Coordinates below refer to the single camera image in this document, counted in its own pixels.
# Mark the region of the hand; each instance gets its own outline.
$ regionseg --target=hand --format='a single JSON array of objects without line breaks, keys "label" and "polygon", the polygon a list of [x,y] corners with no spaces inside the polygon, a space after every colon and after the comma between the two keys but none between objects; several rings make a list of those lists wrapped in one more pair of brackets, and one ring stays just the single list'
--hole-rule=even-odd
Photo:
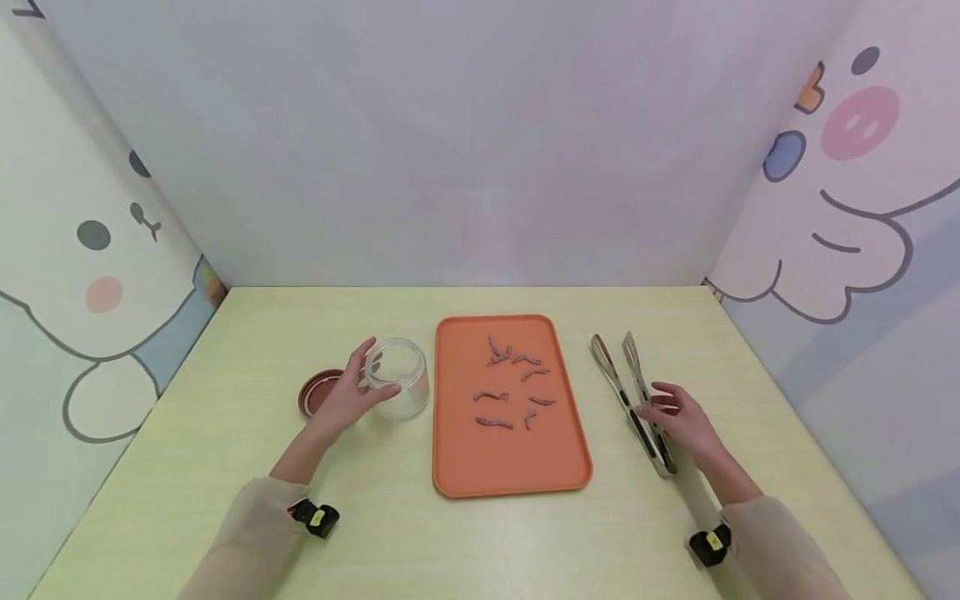
[{"label": "hand", "polygon": [[[654,389],[666,392],[665,395],[656,395],[650,401],[656,405],[644,404],[636,409],[641,418],[656,423],[670,435],[678,444],[689,450],[697,468],[711,457],[720,457],[727,450],[720,441],[720,437],[710,424],[707,413],[700,407],[693,396],[679,385],[655,381]],[[676,407],[660,409],[658,406]]]},{"label": "hand", "polygon": [[373,406],[400,393],[400,386],[395,383],[377,390],[371,390],[367,385],[360,385],[364,377],[363,365],[367,352],[373,348],[374,344],[376,344],[376,338],[370,338],[353,351],[343,376],[333,386],[330,395],[326,397],[307,424],[307,428],[313,429],[318,436],[331,444]]}]

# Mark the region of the glass jar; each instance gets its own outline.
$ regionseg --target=glass jar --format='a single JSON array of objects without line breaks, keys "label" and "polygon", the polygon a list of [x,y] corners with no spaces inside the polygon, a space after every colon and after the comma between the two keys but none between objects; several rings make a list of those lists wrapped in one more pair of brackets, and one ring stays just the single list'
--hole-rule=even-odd
[{"label": "glass jar", "polygon": [[377,405],[387,419],[410,419],[430,399],[430,379],[426,358],[416,344],[404,338],[390,338],[367,353],[364,375],[372,389],[391,383],[400,386],[400,393]]}]

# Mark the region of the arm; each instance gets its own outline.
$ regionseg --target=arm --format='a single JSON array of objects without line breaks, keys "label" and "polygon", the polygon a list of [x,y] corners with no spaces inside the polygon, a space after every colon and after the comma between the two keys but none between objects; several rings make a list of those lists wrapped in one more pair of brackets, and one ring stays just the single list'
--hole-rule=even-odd
[{"label": "arm", "polygon": [[720,441],[700,404],[682,387],[656,382],[664,395],[637,409],[690,451],[730,525],[732,552],[765,600],[849,600],[816,541],[777,499],[763,494]]},{"label": "arm", "polygon": [[276,462],[269,477],[254,479],[234,498],[213,544],[179,600],[261,600],[303,532],[287,509],[309,495],[307,485],[340,434],[397,386],[360,386],[370,338],[350,356],[344,375],[313,418]]}]

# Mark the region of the tongs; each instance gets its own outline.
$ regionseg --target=tongs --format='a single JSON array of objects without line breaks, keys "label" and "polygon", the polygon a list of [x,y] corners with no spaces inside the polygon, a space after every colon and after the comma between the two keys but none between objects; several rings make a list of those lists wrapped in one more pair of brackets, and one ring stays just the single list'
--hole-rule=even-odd
[{"label": "tongs", "polygon": [[[640,370],[640,354],[636,351],[633,331],[628,331],[623,338],[623,353],[627,355],[627,364],[630,365],[630,371],[634,374],[634,383],[636,384],[636,392],[640,394],[640,402],[649,404],[650,390],[647,389],[647,382],[643,380],[643,372]],[[659,459],[670,474],[676,474],[677,463],[674,462],[673,455],[670,454],[670,447],[666,444],[666,433],[656,423],[648,424],[653,433],[654,445],[659,454]]]},{"label": "tongs", "polygon": [[643,441],[643,447],[647,451],[647,457],[650,459],[650,462],[653,463],[660,477],[669,477],[671,474],[670,469],[664,462],[662,455],[658,452],[657,446],[651,440],[652,435],[647,431],[640,417],[634,412],[634,407],[630,404],[630,399],[623,389],[623,382],[620,381],[620,375],[617,374],[616,367],[613,366],[613,360],[607,351],[607,345],[603,343],[603,339],[597,334],[594,334],[593,337],[590,338],[590,352],[593,354],[594,360],[597,361],[600,371],[603,372],[608,383],[610,383],[613,388],[618,403],[620,403],[627,412],[627,417],[630,418],[630,423],[633,425],[634,430]]}]

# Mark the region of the jar lid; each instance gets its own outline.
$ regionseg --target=jar lid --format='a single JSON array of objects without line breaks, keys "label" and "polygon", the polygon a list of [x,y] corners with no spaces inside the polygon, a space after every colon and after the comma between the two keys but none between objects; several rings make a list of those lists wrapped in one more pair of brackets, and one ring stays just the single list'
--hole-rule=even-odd
[{"label": "jar lid", "polygon": [[313,417],[343,374],[343,369],[327,369],[307,379],[297,398],[300,412],[308,419]]}]

